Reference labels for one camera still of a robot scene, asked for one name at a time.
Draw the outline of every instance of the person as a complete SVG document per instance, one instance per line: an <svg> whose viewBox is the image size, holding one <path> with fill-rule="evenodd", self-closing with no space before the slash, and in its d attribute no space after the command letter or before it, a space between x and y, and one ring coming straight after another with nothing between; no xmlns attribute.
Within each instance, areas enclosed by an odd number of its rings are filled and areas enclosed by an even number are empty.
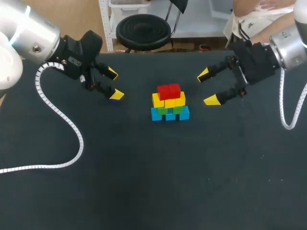
<svg viewBox="0 0 307 230"><path fill-rule="evenodd" d="M270 36L295 24L296 0L234 0L224 34L254 43L269 43Z"/></svg>

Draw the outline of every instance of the wall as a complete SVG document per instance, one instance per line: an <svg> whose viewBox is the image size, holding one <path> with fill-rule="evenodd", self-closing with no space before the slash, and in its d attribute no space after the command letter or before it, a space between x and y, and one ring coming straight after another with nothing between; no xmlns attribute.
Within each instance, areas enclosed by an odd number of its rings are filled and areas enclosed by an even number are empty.
<svg viewBox="0 0 307 230"><path fill-rule="evenodd" d="M231 14L233 8L233 0L212 0L213 9L217 12Z"/></svg>
<svg viewBox="0 0 307 230"><path fill-rule="evenodd" d="M69 35L79 40L88 30L93 30L105 40L98 0L24 0L61 28L61 36ZM104 43L101 52L106 52Z"/></svg>

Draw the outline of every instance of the yellow fingertip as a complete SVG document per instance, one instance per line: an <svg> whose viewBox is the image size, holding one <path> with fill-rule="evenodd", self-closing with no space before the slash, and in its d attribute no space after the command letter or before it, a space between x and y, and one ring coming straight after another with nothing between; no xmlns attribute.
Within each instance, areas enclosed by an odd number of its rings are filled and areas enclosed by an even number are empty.
<svg viewBox="0 0 307 230"><path fill-rule="evenodd" d="M200 81L200 77L206 75L207 73L209 73L208 67L197 77L198 81L201 82L201 81Z"/></svg>
<svg viewBox="0 0 307 230"><path fill-rule="evenodd" d="M216 97L216 94L203 100L206 105L221 105Z"/></svg>
<svg viewBox="0 0 307 230"><path fill-rule="evenodd" d="M120 100L125 94L117 89L115 89L115 93L110 97L113 100Z"/></svg>
<svg viewBox="0 0 307 230"><path fill-rule="evenodd" d="M109 71L111 71L111 72L116 74L116 77L113 79L113 80L115 80L118 77L118 73L116 73L110 66L109 66Z"/></svg>

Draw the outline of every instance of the stool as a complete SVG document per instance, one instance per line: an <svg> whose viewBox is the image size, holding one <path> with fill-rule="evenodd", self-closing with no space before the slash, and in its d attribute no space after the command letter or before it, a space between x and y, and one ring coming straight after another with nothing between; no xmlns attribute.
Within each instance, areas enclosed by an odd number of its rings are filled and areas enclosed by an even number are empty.
<svg viewBox="0 0 307 230"><path fill-rule="evenodd" d="M116 28L118 41L130 50L150 51L166 45L175 33L180 14L184 13L188 0L170 0L166 19L151 14L136 14L123 19ZM167 23L172 6L178 9L174 30Z"/></svg>

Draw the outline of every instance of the blue block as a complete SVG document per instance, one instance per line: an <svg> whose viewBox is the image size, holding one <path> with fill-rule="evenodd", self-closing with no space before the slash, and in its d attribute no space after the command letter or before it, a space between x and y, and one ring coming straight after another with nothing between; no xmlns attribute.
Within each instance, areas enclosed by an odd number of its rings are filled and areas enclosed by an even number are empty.
<svg viewBox="0 0 307 230"><path fill-rule="evenodd" d="M152 121L162 121L162 115L158 115L157 108L152 108Z"/></svg>
<svg viewBox="0 0 307 230"><path fill-rule="evenodd" d="M168 113L165 115L165 120L166 121L175 121L176 120L176 115L173 114L172 108L168 109Z"/></svg>
<svg viewBox="0 0 307 230"><path fill-rule="evenodd" d="M112 104L117 104L117 103L120 102L120 100L115 100L115 99L110 99L110 101L111 101Z"/></svg>
<svg viewBox="0 0 307 230"><path fill-rule="evenodd" d="M190 119L190 111L187 106L183 107L183 112L179 114L179 120L184 121L184 120L189 120Z"/></svg>

